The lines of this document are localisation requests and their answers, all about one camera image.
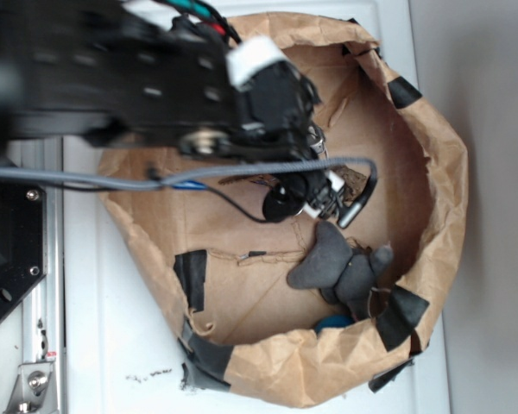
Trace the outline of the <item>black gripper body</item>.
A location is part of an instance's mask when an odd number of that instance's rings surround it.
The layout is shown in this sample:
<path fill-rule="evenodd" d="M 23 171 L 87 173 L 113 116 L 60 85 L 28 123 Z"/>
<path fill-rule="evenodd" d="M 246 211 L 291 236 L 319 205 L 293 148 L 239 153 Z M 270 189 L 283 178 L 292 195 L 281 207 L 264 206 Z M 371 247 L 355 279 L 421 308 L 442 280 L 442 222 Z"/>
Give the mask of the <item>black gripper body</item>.
<path fill-rule="evenodd" d="M 237 93 L 246 151 L 259 150 L 265 162 L 316 160 L 307 144 L 314 107 L 314 85 L 267 36 L 256 36 L 226 55 L 231 86 Z M 304 201 L 301 212 L 313 218 L 337 217 L 343 197 L 328 178 L 330 170 L 270 173 L 288 192 Z"/>

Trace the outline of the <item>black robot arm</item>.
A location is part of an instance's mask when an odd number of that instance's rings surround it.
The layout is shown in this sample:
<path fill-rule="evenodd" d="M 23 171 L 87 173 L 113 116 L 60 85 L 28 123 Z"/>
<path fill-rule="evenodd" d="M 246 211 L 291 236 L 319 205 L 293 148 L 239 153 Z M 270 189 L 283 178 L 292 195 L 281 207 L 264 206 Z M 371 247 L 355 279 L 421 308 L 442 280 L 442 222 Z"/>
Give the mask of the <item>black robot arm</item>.
<path fill-rule="evenodd" d="M 172 147 L 235 160 L 220 174 L 270 174 L 263 221 L 347 210 L 319 159 L 319 97 L 273 41 L 248 40 L 211 5 L 172 1 L 161 28 L 118 1 L 0 1 L 0 182 L 93 191 L 203 191 L 208 172 L 143 182 L 9 166 L 10 141 L 75 135 L 95 147 Z"/>

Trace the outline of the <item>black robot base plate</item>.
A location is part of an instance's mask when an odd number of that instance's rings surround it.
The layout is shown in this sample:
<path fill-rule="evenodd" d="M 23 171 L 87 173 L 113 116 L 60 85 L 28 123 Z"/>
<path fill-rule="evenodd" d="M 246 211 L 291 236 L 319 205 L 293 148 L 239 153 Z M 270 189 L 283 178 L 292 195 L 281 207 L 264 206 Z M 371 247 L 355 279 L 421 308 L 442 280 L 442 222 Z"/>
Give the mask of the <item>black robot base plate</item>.
<path fill-rule="evenodd" d="M 44 277 L 47 193 L 0 182 L 0 324 Z"/>

